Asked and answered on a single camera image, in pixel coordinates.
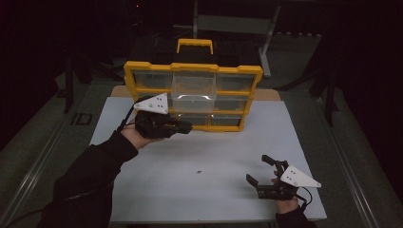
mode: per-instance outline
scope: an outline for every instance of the yellow handle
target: yellow handle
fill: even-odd
[[[201,39],[179,39],[177,53],[179,53],[181,46],[203,46],[210,47],[210,53],[213,54],[213,42],[211,40]]]

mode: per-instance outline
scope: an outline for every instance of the white table surface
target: white table surface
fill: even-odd
[[[91,143],[107,140],[132,105],[132,98],[109,97]],[[261,161],[263,154],[312,177],[284,102],[254,101],[241,132],[192,131],[142,149],[115,180],[111,221],[274,220],[274,202],[258,199],[245,178],[272,184],[275,167]],[[326,219],[316,188],[309,190],[313,202],[305,215]],[[305,190],[298,193],[309,200]]]

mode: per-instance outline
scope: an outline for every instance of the hand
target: hand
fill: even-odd
[[[271,179],[273,183],[278,182],[278,179]],[[299,207],[298,199],[296,197],[291,200],[275,200],[275,204],[279,214],[285,214],[296,210]]]
[[[161,141],[163,139],[147,139],[144,138],[140,133],[136,130],[134,120],[130,121],[131,124],[125,126],[125,128],[121,131],[121,134],[125,136],[137,149],[140,150],[144,148],[149,143]]]

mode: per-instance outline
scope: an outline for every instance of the white triangular tag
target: white triangular tag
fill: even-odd
[[[293,165],[289,165],[281,175],[280,179],[286,183],[289,183],[295,187],[321,187],[321,184],[312,179],[302,171],[295,168]]]
[[[161,114],[168,113],[168,95],[166,93],[134,104],[134,108],[142,111],[149,111]]]

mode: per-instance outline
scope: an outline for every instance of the dark background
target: dark background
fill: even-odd
[[[266,3],[205,0],[200,11],[264,17],[273,11]],[[338,67],[336,84],[403,199],[399,183],[402,2],[282,3],[276,31],[323,35],[307,70]],[[127,56],[137,35],[172,37],[172,25],[192,25],[193,13],[188,0],[7,0],[0,4],[0,149],[56,94],[53,79],[64,72],[67,52],[113,65],[112,57]],[[242,11],[236,10],[239,4]],[[263,5],[255,10],[256,4]],[[79,60],[75,64],[80,66],[81,81],[88,83],[86,64]]]

